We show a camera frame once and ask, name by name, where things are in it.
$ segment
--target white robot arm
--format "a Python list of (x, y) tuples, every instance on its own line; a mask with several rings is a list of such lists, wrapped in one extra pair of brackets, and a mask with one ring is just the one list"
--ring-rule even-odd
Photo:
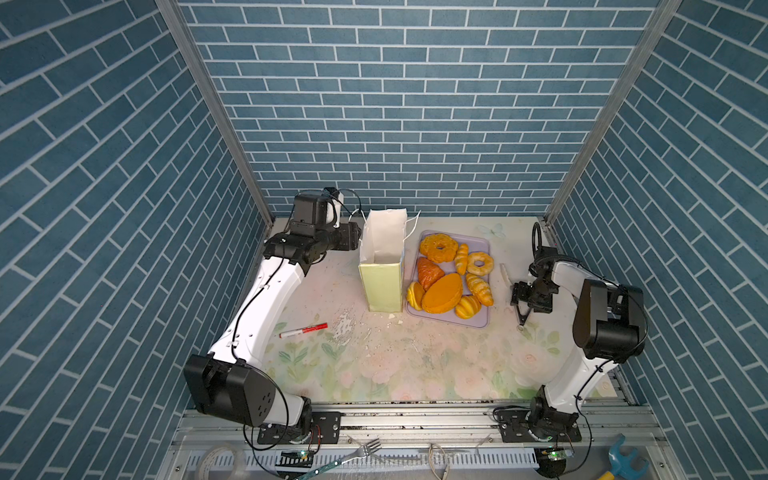
[[(560, 372), (542, 386), (531, 401), (528, 423), (539, 438), (567, 432), (581, 413), (581, 404), (602, 378), (630, 357), (640, 355), (647, 337), (643, 292), (593, 274), (579, 260), (541, 244), (541, 228), (534, 225), (534, 261), (528, 268), (535, 278), (512, 287), (511, 304), (520, 328), (532, 312), (551, 313), (552, 295), (560, 289), (576, 301), (571, 351)], [(522, 313), (519, 303), (527, 303)]]
[(333, 188), (296, 195), (290, 230), (266, 242), (256, 281), (237, 315), (207, 355), (192, 355), (184, 365), (199, 412), (254, 427), (285, 425), (291, 437), (307, 434), (310, 400), (284, 395), (262, 371), (262, 358), (280, 313), (310, 267), (328, 250), (357, 248), (360, 228), (340, 221), (342, 205), (343, 195)]

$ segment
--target tray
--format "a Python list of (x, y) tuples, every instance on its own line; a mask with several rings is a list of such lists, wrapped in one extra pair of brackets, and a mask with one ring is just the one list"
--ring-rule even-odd
[[(461, 245), (462, 243), (466, 243), (467, 247), (469, 247), (469, 253), (486, 252), (488, 255), (491, 254), (491, 244), (485, 238), (468, 237), (466, 235), (458, 235), (457, 233), (438, 232), (437, 230), (424, 230), (421, 236), (419, 237), (419, 245), (421, 245), (422, 240), (424, 240), (424, 237), (426, 237), (427, 235), (432, 235), (433, 233), (444, 233), (446, 235), (449, 235), (453, 240), (456, 240), (459, 245)], [(419, 272), (416, 269), (416, 263), (419, 261), (419, 257), (423, 257), (423, 256), (424, 255), (420, 254), (419, 249), (417, 248), (416, 258), (413, 260), (413, 271), (411, 272), (411, 282), (419, 281)], [(445, 272), (446, 275), (448, 275), (449, 273), (456, 273), (456, 265), (453, 262), (438, 263), (438, 266), (442, 268), (442, 270)], [(480, 278), (488, 282), (488, 275), (481, 276)], [(464, 285), (463, 295), (469, 295), (470, 291), (469, 291), (469, 288), (467, 288), (466, 281), (462, 280), (462, 283)], [(482, 306), (480, 311), (473, 317), (468, 319), (460, 319), (456, 316), (453, 310), (450, 310), (449, 312), (446, 312), (446, 313), (427, 313), (425, 311), (419, 312), (417, 309), (413, 308), (411, 304), (408, 302), (406, 302), (406, 311), (413, 316), (420, 316), (422, 318), (440, 320), (442, 322), (448, 322), (448, 323), (455, 323), (457, 325), (470, 326), (476, 329), (481, 329), (484, 326), (488, 325), (488, 318), (490, 317), (490, 314), (491, 314), (490, 311), (488, 310), (488, 307), (484, 305)]]

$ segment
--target black mounting plate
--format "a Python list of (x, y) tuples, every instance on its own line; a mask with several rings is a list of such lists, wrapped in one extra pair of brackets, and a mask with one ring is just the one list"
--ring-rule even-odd
[[(341, 427), (341, 412), (312, 412), (312, 423), (310, 424), (310, 431), (315, 428), (315, 425), (320, 427), (320, 441), (326, 445), (335, 445), (339, 443), (339, 428)], [(281, 425), (273, 425), (268, 429), (259, 430), (259, 438), (257, 443), (259, 445), (272, 445), (283, 434), (283, 427)], [(294, 440), (288, 435), (285, 436), (282, 442), (278, 442), (277, 445), (292, 445), (290, 442)]]
[[(531, 434), (531, 430), (528, 428), (528, 412), (523, 410), (501, 410), (496, 413), (497, 417), (501, 419), (498, 423), (498, 430), (502, 434), (502, 441), (504, 443), (523, 443), (523, 442), (540, 442), (540, 439)], [(570, 437), (571, 442), (581, 441), (581, 432), (577, 426), (568, 428), (568, 434), (560, 434), (558, 440), (561, 444), (568, 444)]]

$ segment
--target paper bag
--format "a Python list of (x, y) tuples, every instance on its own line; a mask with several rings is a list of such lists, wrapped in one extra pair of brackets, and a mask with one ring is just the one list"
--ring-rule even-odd
[(371, 210), (362, 229), (360, 276), (371, 312), (402, 311), (405, 209)]

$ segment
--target floral tablecloth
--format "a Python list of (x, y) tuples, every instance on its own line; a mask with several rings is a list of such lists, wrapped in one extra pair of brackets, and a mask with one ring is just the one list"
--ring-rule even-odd
[[(282, 230), (284, 222), (278, 220), (274, 228)], [(571, 324), (576, 309), (569, 294), (559, 293), (553, 313), (534, 313), (517, 330), (510, 289), (498, 265), (506, 265), (512, 282), (528, 278), (534, 222), (533, 217), (421, 217), (406, 241), (404, 289), (422, 230), (490, 241), (497, 265), (490, 276), (495, 305), (482, 329), (422, 319), (405, 309), (369, 312), (357, 268), (359, 252), (329, 252), (281, 314), (266, 348), (267, 373), (285, 392), (314, 402), (530, 399), (575, 348)], [(277, 336), (323, 322), (328, 329)], [(594, 395), (616, 392), (606, 378)]]

